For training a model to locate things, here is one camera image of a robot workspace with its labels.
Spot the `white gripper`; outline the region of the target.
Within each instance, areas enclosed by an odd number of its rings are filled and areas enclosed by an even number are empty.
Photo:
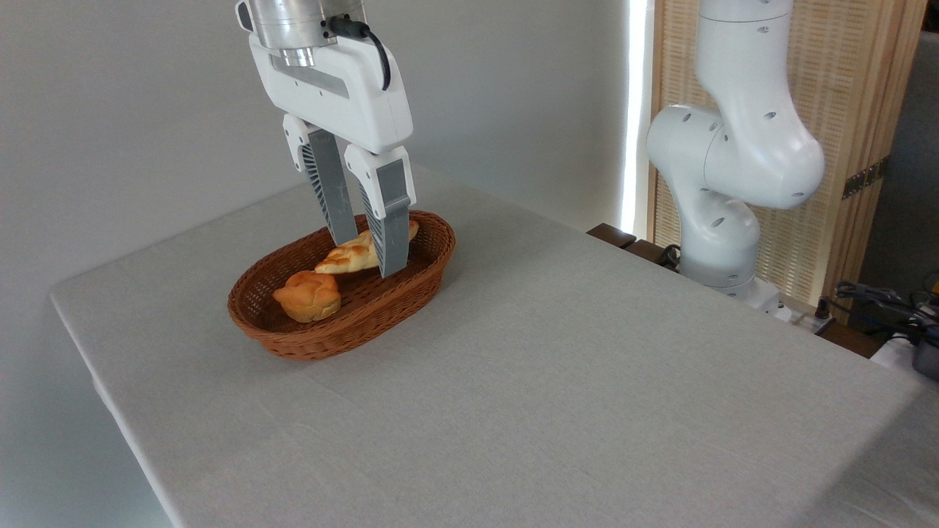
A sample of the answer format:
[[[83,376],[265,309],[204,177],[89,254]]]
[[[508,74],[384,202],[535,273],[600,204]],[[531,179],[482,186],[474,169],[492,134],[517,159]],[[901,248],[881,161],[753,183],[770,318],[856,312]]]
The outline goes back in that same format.
[[[409,208],[417,200],[408,151],[399,147],[414,126],[395,56],[386,51],[390,84],[383,89],[372,41],[339,37],[315,48],[311,67],[288,66],[255,34],[248,43],[269,100],[286,113],[282,127],[296,170],[312,183],[333,243],[359,236],[336,135],[352,143],[343,157],[358,180],[380,274],[402,271],[408,264]]]

